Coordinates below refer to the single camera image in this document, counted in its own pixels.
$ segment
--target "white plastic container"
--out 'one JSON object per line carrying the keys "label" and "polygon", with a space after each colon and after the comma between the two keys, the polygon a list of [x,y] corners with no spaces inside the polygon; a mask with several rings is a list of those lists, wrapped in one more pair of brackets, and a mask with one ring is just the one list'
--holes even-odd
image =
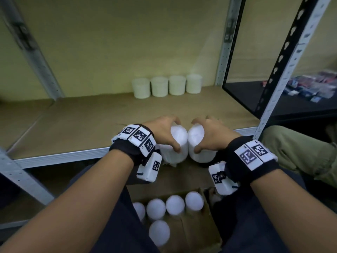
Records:
{"label": "white plastic container", "polygon": [[186,211],[188,213],[195,213],[204,207],[204,199],[200,193],[191,191],[185,197]]}
{"label": "white plastic container", "polygon": [[162,219],[166,212],[166,205],[160,199],[150,200],[148,205],[146,206],[146,213],[150,221],[156,221]]}
{"label": "white plastic container", "polygon": [[181,147],[180,153],[176,153],[170,145],[158,144],[161,156],[169,164],[181,163],[188,156],[187,130],[181,125],[174,125],[171,134]]}
{"label": "white plastic container", "polygon": [[171,195],[166,200],[166,210],[174,218],[180,217],[185,210],[185,202],[179,195]]}
{"label": "white plastic container", "polygon": [[200,124],[195,124],[188,131],[188,154],[198,163],[208,163],[212,161],[217,151],[201,150],[200,153],[194,153],[194,148],[203,140],[205,130]]}
{"label": "white plastic container", "polygon": [[143,223],[145,219],[145,206],[140,202],[134,202],[133,207],[136,210],[139,219]]}
{"label": "white plastic container", "polygon": [[203,77],[199,74],[189,74],[186,76],[186,92],[197,94],[201,92],[201,87],[203,85]]}
{"label": "white plastic container", "polygon": [[169,93],[169,79],[158,76],[151,79],[152,95],[155,97],[165,97]]}
{"label": "white plastic container", "polygon": [[131,81],[135,98],[147,98],[151,96],[150,80],[147,78],[137,78]]}
{"label": "white plastic container", "polygon": [[165,221],[155,221],[149,229],[149,237],[154,245],[161,247],[165,245],[170,238],[170,227]]}
{"label": "white plastic container", "polygon": [[185,76],[170,76],[169,77],[169,92],[171,95],[183,95],[186,88],[186,77]]}

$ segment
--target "black shelf surface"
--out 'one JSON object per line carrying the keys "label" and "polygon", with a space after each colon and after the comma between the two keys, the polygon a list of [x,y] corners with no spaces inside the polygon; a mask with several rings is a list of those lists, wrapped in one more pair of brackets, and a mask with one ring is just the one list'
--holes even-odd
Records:
{"label": "black shelf surface", "polygon": [[[254,113],[263,87],[260,81],[226,83],[225,91],[247,110]],[[332,117],[337,117],[337,93],[332,98],[322,99],[318,103],[310,102],[299,96],[282,94],[270,122],[276,124],[284,121]]]}

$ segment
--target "qr code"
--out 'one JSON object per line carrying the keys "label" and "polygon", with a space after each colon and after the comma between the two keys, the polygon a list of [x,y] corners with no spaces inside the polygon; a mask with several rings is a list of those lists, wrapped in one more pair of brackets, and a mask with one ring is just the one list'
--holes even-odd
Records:
{"label": "qr code", "polygon": [[148,152],[151,152],[152,148],[154,147],[154,145],[151,142],[151,139],[146,140],[144,145]]}
{"label": "qr code", "polygon": [[212,178],[215,184],[220,184],[221,183],[221,179],[219,177],[218,174],[212,174]]}
{"label": "qr code", "polygon": [[252,149],[254,150],[255,153],[257,153],[259,156],[262,156],[264,154],[267,154],[267,150],[263,148],[261,145],[256,145],[253,146]]}
{"label": "qr code", "polygon": [[124,130],[122,131],[122,133],[125,133],[125,134],[131,134],[134,130],[135,130],[135,128],[127,127],[126,129],[124,129]]}
{"label": "qr code", "polygon": [[158,171],[159,169],[159,166],[160,166],[160,162],[158,161],[154,161],[154,164],[153,164],[153,167],[152,169],[155,170],[155,171]]}
{"label": "qr code", "polygon": [[135,134],[133,134],[134,138],[138,139],[139,141],[143,141],[144,138],[146,138],[146,134],[144,134],[143,132],[141,132],[140,130],[137,130]]}
{"label": "qr code", "polygon": [[251,150],[247,149],[245,152],[240,154],[240,158],[246,165],[248,165],[256,159],[256,156],[252,153]]}

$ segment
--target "shelving unit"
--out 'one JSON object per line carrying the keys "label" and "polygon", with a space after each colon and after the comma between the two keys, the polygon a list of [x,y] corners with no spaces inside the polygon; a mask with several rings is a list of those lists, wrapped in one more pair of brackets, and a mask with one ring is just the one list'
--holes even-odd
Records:
{"label": "shelving unit", "polygon": [[[0,1],[7,24],[12,29],[16,41],[23,48],[25,57],[46,92],[55,100],[53,104],[51,100],[37,101],[36,103],[39,104],[30,102],[33,106],[31,109],[27,108],[27,103],[13,104],[17,106],[16,109],[10,104],[0,106],[1,117],[8,117],[4,120],[7,121],[4,125],[0,123],[0,128],[5,128],[0,130],[0,146],[5,148],[0,152],[0,172],[37,200],[32,203],[34,206],[32,215],[34,215],[43,205],[51,202],[54,195],[53,190],[48,188],[43,179],[40,181],[34,179],[27,169],[103,157],[108,151],[111,138],[127,124],[174,113],[181,119],[182,125],[189,129],[193,118],[211,114],[242,135],[258,138],[280,98],[285,79],[291,75],[291,73],[288,75],[288,72],[292,72],[297,65],[330,0],[302,1],[298,11],[302,13],[301,18],[295,19],[292,26],[292,28],[297,27],[296,33],[291,33],[290,29],[286,39],[287,50],[281,51],[280,55],[283,59],[276,63],[275,67],[278,66],[278,70],[272,72],[270,83],[265,91],[260,93],[263,98],[260,97],[261,95],[256,98],[256,106],[251,104],[256,100],[251,101],[245,95],[241,99],[235,94],[233,98],[224,90],[246,0],[230,0],[216,73],[217,87],[204,87],[201,93],[196,95],[169,95],[164,98],[147,99],[135,99],[132,93],[64,98],[37,42],[33,39],[14,3],[11,0]],[[24,34],[22,30],[20,32],[14,30],[18,23],[21,23],[20,25],[25,29]],[[183,171],[184,174],[188,172],[181,177],[187,181],[187,185],[194,188],[212,186],[207,170],[188,161],[179,166],[181,170],[186,169]],[[137,185],[131,186],[129,188],[131,196],[133,188],[135,191],[149,190],[151,187],[159,186],[158,183],[162,183],[162,187],[170,187],[174,184],[172,178],[176,178],[174,175],[176,171],[176,169],[161,169],[155,183],[144,187],[142,185],[141,188]],[[23,194],[20,199],[26,201],[26,196]],[[13,227],[26,222],[13,218],[7,221],[11,223],[0,224],[0,228]]]}

